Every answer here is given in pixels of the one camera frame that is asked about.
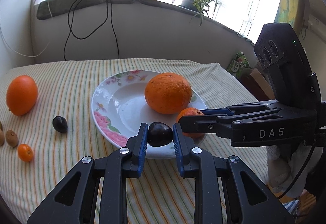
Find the white gloved hand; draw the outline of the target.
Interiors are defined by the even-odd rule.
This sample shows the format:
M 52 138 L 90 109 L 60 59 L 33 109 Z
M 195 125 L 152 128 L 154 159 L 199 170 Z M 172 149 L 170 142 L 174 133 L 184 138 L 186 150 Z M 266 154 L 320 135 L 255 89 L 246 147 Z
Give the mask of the white gloved hand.
M 268 175 L 269 185 L 275 193 L 284 192 L 294 180 L 295 176 L 308 157 L 311 148 L 299 145 L 292 157 L 285 161 L 281 158 L 281 150 L 278 146 L 268 146 Z M 316 147 L 308 164 L 304 168 L 294 186 L 287 192 L 287 196 L 295 198 L 301 195 L 307 181 L 308 173 L 317 165 L 323 153 L 323 147 Z

